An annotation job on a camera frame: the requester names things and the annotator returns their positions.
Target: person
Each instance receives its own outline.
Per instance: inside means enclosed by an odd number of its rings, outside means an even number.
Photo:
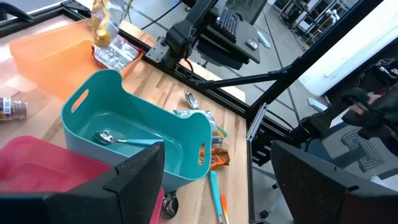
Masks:
[[[368,103],[371,105],[373,102],[375,102],[377,99],[379,99],[382,95],[376,95],[376,94],[369,94],[369,100]],[[364,111],[359,108],[357,105],[352,105],[349,107],[351,111],[354,111],[355,113],[359,115],[363,115]],[[388,138],[380,138],[380,140],[383,142],[384,146],[396,157],[398,157],[398,142],[393,138],[393,137],[388,137]]]

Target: teal plastic basket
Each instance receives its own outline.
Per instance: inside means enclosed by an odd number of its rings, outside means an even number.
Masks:
[[[163,139],[165,192],[201,179],[210,169],[211,127],[206,117],[196,113],[179,118],[126,92],[115,70],[100,70],[89,77],[65,103],[61,119],[68,149],[114,166],[144,146],[119,142],[103,146],[93,142],[95,131],[109,129],[115,138]]]

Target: black metal frame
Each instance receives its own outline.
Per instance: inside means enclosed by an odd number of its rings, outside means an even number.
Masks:
[[[162,64],[156,63],[145,55],[143,61],[158,68],[162,72],[176,78],[190,88],[195,89],[206,97],[219,103],[221,106],[233,111],[237,115],[246,119],[247,126],[253,121],[257,110],[264,103],[273,102],[285,89],[293,84],[308,68],[310,68],[324,53],[326,53],[334,44],[336,44],[344,35],[346,35],[359,21],[369,14],[382,0],[360,0],[349,13],[341,18],[337,24],[330,29],[327,35],[324,35],[313,47],[306,51],[301,57],[297,58],[291,65],[265,74],[253,75],[251,77],[232,78],[220,81],[208,81],[198,76],[196,73],[191,78],[187,78],[185,74],[190,71],[177,65],[175,70],[168,69]],[[90,18],[90,10],[82,6],[80,3],[69,0],[61,2],[58,6],[43,9],[30,14],[33,18],[31,21],[21,19],[11,19],[9,21],[0,22],[0,38],[13,34],[20,30],[34,26],[41,22],[47,21],[57,16],[65,15],[74,21]],[[130,43],[143,49],[144,53],[150,50],[150,46],[141,42],[127,32],[120,30],[119,34]],[[234,96],[220,89],[222,86],[242,85],[247,83],[256,83],[276,80],[276,82],[260,96],[256,102],[249,106]],[[252,143],[248,142],[248,186],[249,186],[249,221],[254,221],[253,207],[253,189],[252,189],[252,168],[251,162],[255,162],[260,166],[269,160],[269,147],[272,140],[281,140],[284,142],[292,142],[289,137],[289,131],[285,127],[276,123],[268,117],[264,117],[257,136]]]

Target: person's hand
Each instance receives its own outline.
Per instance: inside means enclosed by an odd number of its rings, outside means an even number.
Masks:
[[[372,104],[375,100],[377,100],[378,98],[381,97],[381,95],[374,95],[374,94],[368,94],[368,96],[369,96],[369,100],[368,100],[369,104]],[[363,114],[363,110],[356,105],[350,106],[349,109],[356,112],[359,115]]]

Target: floor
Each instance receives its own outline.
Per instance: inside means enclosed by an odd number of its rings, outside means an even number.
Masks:
[[[7,1],[12,2],[15,6],[26,12],[29,12],[49,4],[56,3],[59,0],[39,0],[34,2],[25,0],[6,0],[6,2]],[[131,20],[131,23],[138,27],[144,27],[154,19],[158,18],[176,3],[178,3],[178,0],[134,0],[132,8],[129,10],[129,18],[127,18],[127,20]],[[146,29],[146,32],[154,37],[158,37],[160,35],[164,36],[168,28],[170,28],[177,21],[181,21],[183,18],[185,18],[187,13],[184,9],[185,6],[180,4],[161,20],[149,26]],[[281,22],[278,20],[278,14],[279,13],[276,9],[269,4],[266,4],[262,10],[262,13],[254,24],[254,27],[258,31],[262,32],[271,44],[271,49],[267,49],[262,45],[260,46],[260,64],[250,62],[248,65],[244,65],[240,70],[234,70],[232,68],[217,67],[209,63],[207,65],[207,69],[224,79],[245,77],[259,73],[266,73],[271,70],[281,69],[282,67],[289,65],[297,57],[301,56],[303,54],[303,43],[296,38],[296,36],[290,30],[288,30],[288,28],[281,24]],[[198,62],[200,61],[200,54],[194,51],[190,58]],[[252,85],[241,85],[237,87],[246,93],[246,103],[251,105],[272,84],[273,82],[262,82]],[[286,120],[289,125],[296,127],[300,119],[316,113],[314,109],[308,106],[308,97],[314,96],[309,93],[299,81],[296,81],[290,86],[290,88],[285,90],[277,100],[272,102],[269,109]],[[289,125],[285,124],[275,116],[269,113],[266,115],[279,122],[281,125],[284,125],[287,128],[289,127]],[[272,170],[272,165],[269,162],[264,164],[263,168]],[[259,212],[261,212],[263,209],[269,209],[273,202],[277,200],[279,194],[276,190],[271,189],[271,185],[274,184],[275,181],[263,176],[256,170],[253,171],[253,176],[255,198],[254,203],[256,216],[258,219]],[[398,175],[387,179],[386,182],[393,185],[395,190],[398,190]],[[278,206],[274,212],[270,214],[267,221],[278,224],[293,223],[292,216],[284,200],[279,202]]]

